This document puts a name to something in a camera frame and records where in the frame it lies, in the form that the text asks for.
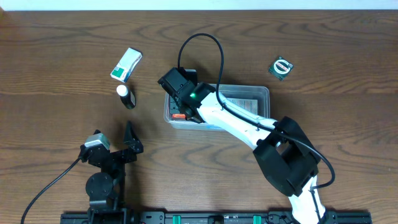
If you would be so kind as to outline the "red medicine box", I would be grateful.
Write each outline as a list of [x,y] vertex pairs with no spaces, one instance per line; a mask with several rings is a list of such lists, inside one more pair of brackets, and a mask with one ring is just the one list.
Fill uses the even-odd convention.
[[172,114],[172,119],[186,119],[184,114]]

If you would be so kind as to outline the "blue fever patch box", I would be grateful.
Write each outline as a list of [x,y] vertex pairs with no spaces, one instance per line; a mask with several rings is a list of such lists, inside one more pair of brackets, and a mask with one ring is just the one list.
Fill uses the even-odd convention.
[[216,130],[216,131],[224,131],[223,128],[216,126],[216,125],[212,125],[212,124],[207,124],[205,126],[206,129],[210,129],[210,130]]

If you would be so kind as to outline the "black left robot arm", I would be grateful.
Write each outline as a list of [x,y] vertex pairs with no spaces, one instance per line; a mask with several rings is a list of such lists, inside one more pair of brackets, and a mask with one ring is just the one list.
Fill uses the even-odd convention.
[[86,220],[89,224],[139,222],[139,215],[126,208],[124,202],[125,165],[136,161],[137,155],[144,152],[144,146],[130,121],[126,124],[123,141],[126,149],[111,152],[108,138],[96,130],[80,146],[78,157],[81,161],[100,168],[85,185],[90,200]]

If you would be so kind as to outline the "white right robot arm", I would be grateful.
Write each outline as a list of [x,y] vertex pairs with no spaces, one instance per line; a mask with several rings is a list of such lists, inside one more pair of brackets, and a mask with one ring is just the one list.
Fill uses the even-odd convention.
[[172,68],[158,84],[174,99],[186,119],[220,127],[247,144],[267,181],[289,198],[299,223],[321,223],[318,164],[325,161],[296,121],[265,118],[235,105],[218,85],[196,83],[195,74]]

